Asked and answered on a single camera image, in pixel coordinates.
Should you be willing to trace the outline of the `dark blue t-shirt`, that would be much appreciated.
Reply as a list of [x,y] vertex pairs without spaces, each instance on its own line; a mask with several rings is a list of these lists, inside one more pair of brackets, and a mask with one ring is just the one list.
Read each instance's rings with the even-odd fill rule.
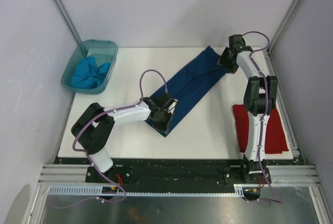
[[208,46],[196,58],[181,68],[166,83],[169,95],[178,101],[168,131],[159,130],[163,137],[183,120],[208,91],[226,74],[218,65],[220,55]]

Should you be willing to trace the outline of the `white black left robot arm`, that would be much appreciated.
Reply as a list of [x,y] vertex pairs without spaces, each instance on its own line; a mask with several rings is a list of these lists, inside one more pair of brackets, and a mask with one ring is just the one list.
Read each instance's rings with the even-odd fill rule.
[[163,92],[157,97],[144,97],[133,104],[104,108],[92,103],[71,128],[83,152],[97,169],[97,177],[110,182],[115,176],[114,163],[105,146],[114,127],[147,121],[152,127],[168,134],[178,100]]

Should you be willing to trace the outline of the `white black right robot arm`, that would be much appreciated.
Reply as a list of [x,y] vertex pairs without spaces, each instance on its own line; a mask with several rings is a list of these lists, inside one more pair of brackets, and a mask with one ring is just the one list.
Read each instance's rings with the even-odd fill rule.
[[235,74],[238,68],[244,72],[247,86],[244,94],[244,107],[248,112],[248,144],[242,167],[236,173],[238,182],[255,183],[267,178],[265,172],[265,139],[267,124],[276,106],[278,79],[265,74],[254,58],[256,52],[244,40],[245,34],[235,34],[228,38],[229,46],[221,54],[217,65],[227,73]]

